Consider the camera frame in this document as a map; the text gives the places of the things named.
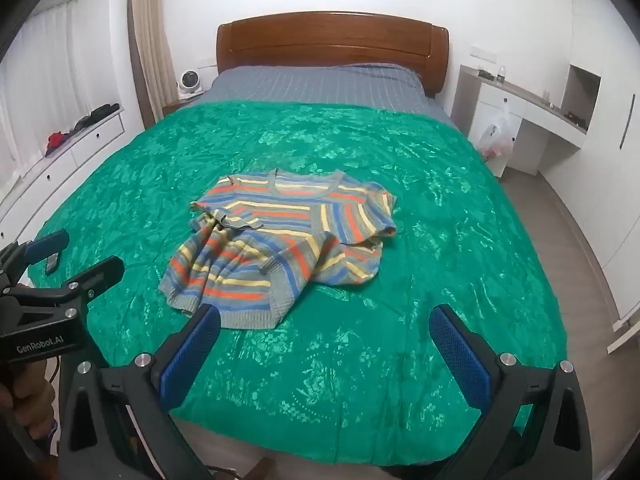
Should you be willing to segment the person's left hand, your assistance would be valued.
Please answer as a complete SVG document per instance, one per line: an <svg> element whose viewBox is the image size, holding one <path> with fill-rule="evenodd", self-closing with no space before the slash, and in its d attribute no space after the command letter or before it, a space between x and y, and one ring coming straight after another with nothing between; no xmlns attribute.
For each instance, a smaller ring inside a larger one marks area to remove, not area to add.
<svg viewBox="0 0 640 480"><path fill-rule="evenodd" d="M55 392L46 378L47 362L28 363L12 385L1 384L1 406L11 410L30 437L47 437L53 427Z"/></svg>

